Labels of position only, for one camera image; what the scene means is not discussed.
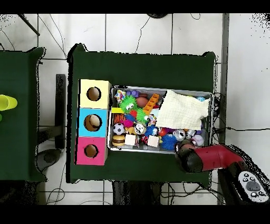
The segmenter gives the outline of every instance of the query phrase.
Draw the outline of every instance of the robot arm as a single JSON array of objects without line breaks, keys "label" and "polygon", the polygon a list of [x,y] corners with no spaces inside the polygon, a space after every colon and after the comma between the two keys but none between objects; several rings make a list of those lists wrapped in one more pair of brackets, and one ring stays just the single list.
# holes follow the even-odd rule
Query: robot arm
[{"label": "robot arm", "polygon": [[221,184],[223,182],[223,188],[226,185],[235,198],[244,203],[269,203],[268,193],[259,178],[232,148],[221,144],[196,148],[190,141],[183,141],[175,145],[175,152],[176,160],[185,172],[222,169],[219,173],[225,181]]}]

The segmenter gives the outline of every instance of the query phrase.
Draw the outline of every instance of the cream towel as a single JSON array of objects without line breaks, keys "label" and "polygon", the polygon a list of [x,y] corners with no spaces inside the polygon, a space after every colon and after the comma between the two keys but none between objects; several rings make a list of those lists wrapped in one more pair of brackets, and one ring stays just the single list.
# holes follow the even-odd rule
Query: cream towel
[{"label": "cream towel", "polygon": [[194,97],[168,90],[157,118],[157,127],[201,129],[201,119],[208,116],[210,99],[201,102]]}]

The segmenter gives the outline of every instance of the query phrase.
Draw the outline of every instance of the pink box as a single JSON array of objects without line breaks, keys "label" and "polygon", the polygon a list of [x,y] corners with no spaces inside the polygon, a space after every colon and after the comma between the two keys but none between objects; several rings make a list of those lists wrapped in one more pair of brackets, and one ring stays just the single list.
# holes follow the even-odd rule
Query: pink box
[{"label": "pink box", "polygon": [[[86,156],[84,149],[88,145],[95,145],[98,153],[95,157]],[[103,166],[108,155],[105,137],[79,137],[77,151],[77,165],[99,165]]]}]

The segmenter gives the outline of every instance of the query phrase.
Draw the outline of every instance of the colorful toy pile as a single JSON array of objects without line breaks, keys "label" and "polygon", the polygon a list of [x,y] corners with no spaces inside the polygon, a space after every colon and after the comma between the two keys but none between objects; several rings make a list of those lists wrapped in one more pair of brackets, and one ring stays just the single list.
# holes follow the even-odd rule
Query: colorful toy pile
[{"label": "colorful toy pile", "polygon": [[[150,99],[147,96],[137,90],[126,92],[117,90],[114,97],[118,108],[112,108],[112,113],[122,111],[123,114],[113,113],[112,145],[139,147],[140,143],[143,143],[152,147],[160,145],[162,149],[171,151],[177,142],[186,139],[197,147],[203,146],[204,138],[201,136],[203,124],[202,130],[197,131],[156,127],[161,101],[158,94],[153,94]],[[197,99],[205,100],[203,97],[197,97]]]}]

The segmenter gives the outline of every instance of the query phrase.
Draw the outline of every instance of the green plush toy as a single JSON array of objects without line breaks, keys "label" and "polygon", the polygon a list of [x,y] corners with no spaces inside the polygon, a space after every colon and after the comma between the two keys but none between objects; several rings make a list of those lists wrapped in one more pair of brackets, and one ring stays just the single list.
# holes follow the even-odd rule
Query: green plush toy
[{"label": "green plush toy", "polygon": [[145,112],[143,112],[142,108],[137,109],[137,116],[136,116],[137,121],[143,123],[146,125],[146,123],[149,122],[150,118],[148,115],[146,115]]},{"label": "green plush toy", "polygon": [[137,110],[138,108],[136,99],[132,95],[126,96],[119,106],[125,114],[129,114],[131,110]]}]

